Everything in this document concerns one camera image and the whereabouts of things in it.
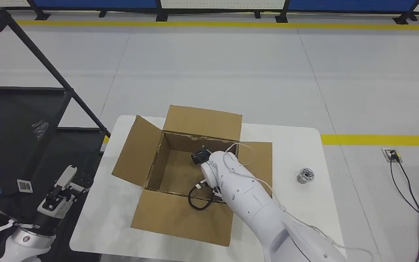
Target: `electrical outlet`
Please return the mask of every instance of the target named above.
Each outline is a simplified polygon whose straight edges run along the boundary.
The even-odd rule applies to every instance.
[[[381,150],[382,150],[382,153],[384,154],[384,158],[387,160],[387,162],[390,163],[390,161],[392,161],[391,160],[392,154],[390,152],[394,150],[395,153],[397,154],[397,156],[399,156],[400,163],[403,163],[403,160],[401,159],[401,155],[397,150],[391,149],[391,148],[381,148]]]

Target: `white cable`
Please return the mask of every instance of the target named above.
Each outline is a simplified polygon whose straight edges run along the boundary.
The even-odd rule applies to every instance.
[[[9,222],[6,225],[3,225],[3,226],[0,227],[0,232],[13,227],[13,225],[14,225],[14,220],[10,219]]]
[[[359,250],[359,251],[363,251],[363,252],[366,252],[366,253],[368,253],[370,256],[371,256],[371,262],[373,262],[373,260],[374,260],[374,255],[369,251],[369,250],[366,250],[366,249],[364,249],[364,248],[347,248],[346,246],[343,246],[343,245],[340,245],[340,244],[338,244],[338,243],[336,243],[335,242],[335,240],[333,239],[333,238],[331,238],[330,236],[328,236],[328,235],[326,235],[322,230],[320,230],[318,227],[316,227],[316,226],[313,226],[313,225],[309,225],[309,224],[307,224],[307,223],[305,223],[305,222],[303,222],[303,221],[301,221],[301,220],[299,220],[298,218],[296,218],[295,216],[293,216],[291,213],[289,213],[288,211],[287,211],[287,208],[285,208],[285,206],[283,206],[282,204],[281,204],[281,202],[279,201],[279,199],[277,198],[277,196],[276,196],[276,194],[275,194],[275,192],[274,192],[274,190],[272,189],[272,187],[267,183],[267,182],[265,182],[264,180],[262,180],[262,179],[259,179],[259,178],[255,178],[255,177],[252,177],[252,176],[247,176],[247,175],[243,175],[243,174],[240,174],[240,173],[237,173],[235,170],[234,170],[234,168],[230,168],[230,167],[228,167],[228,165],[227,165],[227,163],[225,162],[225,156],[226,155],[228,155],[231,159],[232,159],[232,157],[229,155],[229,154],[227,154],[228,153],[228,151],[233,147],[233,146],[235,146],[235,145],[243,145],[243,146],[245,146],[245,147],[248,147],[248,148],[250,148],[252,151],[253,151],[253,158],[255,157],[255,151],[253,150],[253,148],[251,148],[250,146],[248,146],[248,145],[244,145],[244,144],[242,144],[242,143],[233,143],[225,152],[224,152],[224,156],[223,156],[223,161],[224,161],[224,164],[225,164],[225,166],[231,171],[231,172],[234,172],[236,175],[239,175],[239,176],[244,176],[245,178],[251,178],[251,179],[256,179],[257,181],[259,181],[259,182],[262,182],[262,183],[264,183],[269,189],[270,189],[270,191],[272,192],[272,196],[273,196],[273,199],[274,199],[274,202],[286,213],[286,214],[288,214],[290,217],[292,217],[293,219],[295,219],[296,221],[298,221],[298,222],[300,222],[300,223],[302,223],[303,225],[306,225],[307,227],[309,227],[309,228],[311,228],[311,229],[313,229],[313,230],[315,230],[317,233],[319,233],[319,234],[321,234],[324,238],[326,238],[332,245],[334,245],[334,246],[336,246],[336,247],[338,247],[338,248],[343,248],[343,249],[345,249],[345,250]]]

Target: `floor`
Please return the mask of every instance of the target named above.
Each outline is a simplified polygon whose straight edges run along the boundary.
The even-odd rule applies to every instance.
[[[250,14],[224,15],[230,20],[251,19]],[[26,12],[14,16],[33,19]],[[96,16],[63,12],[50,19]],[[154,18],[108,14],[106,19]],[[377,16],[289,19],[393,23]],[[419,130],[419,31],[51,26],[24,30],[110,129],[120,115],[165,117],[169,105],[177,104],[239,113],[249,123],[314,127],[322,134],[415,135]],[[2,86],[59,86],[11,31],[0,35],[0,57]],[[72,103],[61,125],[94,123]],[[414,261],[418,215],[392,184],[381,152],[385,146],[324,146],[344,242],[372,251],[376,262]],[[395,148],[419,191],[415,164],[419,148]],[[398,168],[395,176],[406,193]],[[348,259],[369,257],[349,251]],[[148,260],[104,255],[102,261]]]

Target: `open cardboard box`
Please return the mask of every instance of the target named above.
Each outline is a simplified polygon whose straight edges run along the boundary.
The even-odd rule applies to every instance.
[[[171,105],[163,130],[137,116],[112,173],[143,187],[131,227],[228,246],[231,209],[220,198],[202,211],[189,206],[189,191],[204,178],[191,154],[202,146],[227,150],[240,141],[241,127],[241,115],[193,107]],[[272,144],[241,143],[255,155],[240,146],[231,151],[240,162],[251,162],[249,171],[272,186]],[[193,202],[203,206],[210,195],[209,187],[196,190]]]

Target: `black power cord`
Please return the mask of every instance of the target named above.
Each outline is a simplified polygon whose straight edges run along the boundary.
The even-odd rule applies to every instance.
[[[397,189],[397,191],[399,191],[399,194],[401,195],[401,197],[403,197],[403,199],[406,201],[406,203],[414,210],[414,211],[416,211],[416,213],[419,213],[419,204],[418,204],[418,201],[416,200],[416,198],[414,197],[414,195],[413,195],[413,191],[412,191],[412,186],[410,185],[410,179],[409,179],[409,177],[407,176],[407,174],[406,174],[406,171],[405,171],[405,169],[403,168],[403,166],[401,165],[401,163],[400,163],[400,159],[399,159],[399,156],[397,155],[397,153],[393,150],[393,151],[390,151],[390,153],[391,153],[391,157],[390,157],[390,172],[392,173],[392,179],[393,179],[393,183],[394,183],[394,185],[395,185],[395,188]],[[393,175],[393,166],[392,166],[392,163],[393,163],[393,160],[396,160],[397,161],[397,163],[399,163],[399,165],[400,165],[400,168],[401,168],[401,170],[403,171],[403,173],[404,173],[404,175],[405,175],[405,177],[406,177],[406,180],[407,180],[407,185],[409,186],[409,192],[410,192],[410,195],[412,196],[412,198],[413,198],[413,201],[414,201],[414,203],[415,203],[415,205],[416,205],[416,208],[405,198],[405,196],[402,194],[402,192],[400,191],[400,189],[399,189],[399,187],[397,186],[397,184],[396,184],[396,182],[395,182],[395,180],[394,180],[394,175]]]
[[[201,181],[200,183],[197,183],[196,185],[194,185],[194,187],[189,191],[189,194],[188,194],[188,202],[189,202],[189,205],[192,206],[195,210],[204,210],[208,206],[210,206],[210,204],[214,201],[214,195],[215,195],[215,193],[214,193],[214,190],[213,190],[212,191],[212,194],[211,194],[211,198],[208,200],[208,202],[205,204],[205,206],[199,207],[199,206],[195,206],[192,203],[192,192],[195,191],[195,189],[200,189],[201,188],[200,184],[205,184],[206,185],[205,180],[204,181]]]

